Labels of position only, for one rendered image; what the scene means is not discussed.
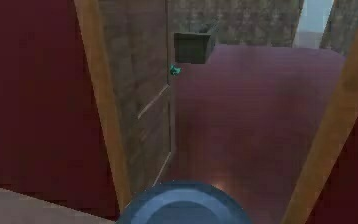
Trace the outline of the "blue round plate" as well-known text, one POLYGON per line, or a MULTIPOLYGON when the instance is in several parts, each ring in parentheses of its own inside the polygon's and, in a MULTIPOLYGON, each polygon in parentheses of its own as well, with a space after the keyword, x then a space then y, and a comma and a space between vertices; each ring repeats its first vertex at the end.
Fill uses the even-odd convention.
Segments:
POLYGON ((253 224, 227 193, 194 181, 157 184, 127 205, 115 224, 253 224))

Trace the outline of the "dark green square box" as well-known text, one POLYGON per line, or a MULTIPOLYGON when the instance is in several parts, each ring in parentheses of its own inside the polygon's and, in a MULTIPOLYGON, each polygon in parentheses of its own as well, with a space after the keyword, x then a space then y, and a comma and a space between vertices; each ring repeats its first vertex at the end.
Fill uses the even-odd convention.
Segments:
POLYGON ((215 47, 215 36, 208 33, 175 33, 177 63, 205 64, 215 47))

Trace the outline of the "pale window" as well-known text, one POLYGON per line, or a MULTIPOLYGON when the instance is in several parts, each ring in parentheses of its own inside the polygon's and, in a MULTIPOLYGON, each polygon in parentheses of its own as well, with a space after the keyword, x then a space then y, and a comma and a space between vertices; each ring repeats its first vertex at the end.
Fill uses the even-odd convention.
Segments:
POLYGON ((304 0, 293 46, 318 49, 334 0, 304 0))

